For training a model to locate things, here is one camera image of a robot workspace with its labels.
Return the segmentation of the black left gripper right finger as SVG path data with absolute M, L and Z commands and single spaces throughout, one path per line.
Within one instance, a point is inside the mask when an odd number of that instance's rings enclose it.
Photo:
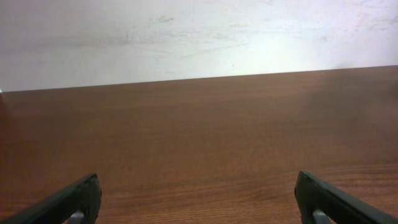
M 303 224 L 397 224 L 397 218 L 336 188 L 315 175 L 298 173 L 294 195 Z

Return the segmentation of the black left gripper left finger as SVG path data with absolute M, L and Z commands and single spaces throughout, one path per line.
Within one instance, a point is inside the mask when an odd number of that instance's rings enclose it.
M 101 207 L 102 191 L 98 176 L 88 174 L 42 201 L 1 220 L 3 224 L 90 223 Z

